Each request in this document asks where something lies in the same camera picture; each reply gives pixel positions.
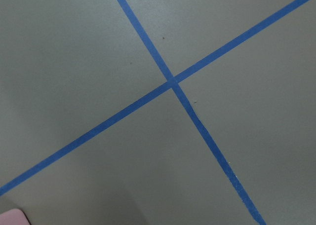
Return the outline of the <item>pink plastic bin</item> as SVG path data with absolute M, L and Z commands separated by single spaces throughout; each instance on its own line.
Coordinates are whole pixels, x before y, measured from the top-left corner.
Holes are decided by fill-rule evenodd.
M 0 215 L 0 225 L 30 225 L 20 209 L 12 209 Z

